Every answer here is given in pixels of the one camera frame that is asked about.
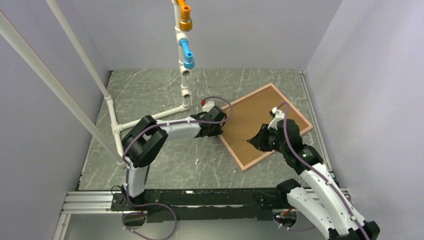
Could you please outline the pink photo frame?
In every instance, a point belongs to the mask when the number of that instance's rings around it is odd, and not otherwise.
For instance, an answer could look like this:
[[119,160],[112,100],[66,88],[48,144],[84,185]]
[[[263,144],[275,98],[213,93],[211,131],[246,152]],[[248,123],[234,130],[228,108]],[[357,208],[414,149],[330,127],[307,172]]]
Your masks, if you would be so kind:
[[313,128],[311,122],[272,83],[231,103],[233,115],[225,122],[222,127],[223,133],[219,138],[242,171],[257,164],[273,152],[261,152],[241,139],[254,137],[262,124],[271,122],[272,108],[284,102],[289,106],[288,118],[294,120],[299,126],[301,135]]

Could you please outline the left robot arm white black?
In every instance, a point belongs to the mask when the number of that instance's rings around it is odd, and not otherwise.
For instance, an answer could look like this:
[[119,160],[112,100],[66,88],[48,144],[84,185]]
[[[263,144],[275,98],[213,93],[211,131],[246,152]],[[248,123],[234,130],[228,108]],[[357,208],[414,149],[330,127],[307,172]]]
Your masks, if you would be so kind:
[[151,115],[143,117],[121,141],[124,148],[123,161],[127,164],[123,184],[126,193],[124,204],[131,210],[137,210],[143,205],[149,166],[165,143],[221,135],[222,126],[228,118],[216,105],[209,111],[182,119],[156,120]]

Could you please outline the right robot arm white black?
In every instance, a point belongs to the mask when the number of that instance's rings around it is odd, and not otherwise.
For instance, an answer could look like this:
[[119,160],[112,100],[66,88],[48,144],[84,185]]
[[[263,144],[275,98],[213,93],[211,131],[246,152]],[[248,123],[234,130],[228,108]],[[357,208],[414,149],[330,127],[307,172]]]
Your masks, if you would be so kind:
[[331,178],[317,150],[303,142],[298,125],[292,119],[276,125],[263,124],[248,143],[261,152],[281,153],[314,191],[319,201],[310,198],[295,179],[279,183],[276,203],[299,210],[327,240],[375,240],[381,230],[375,221],[367,221]]

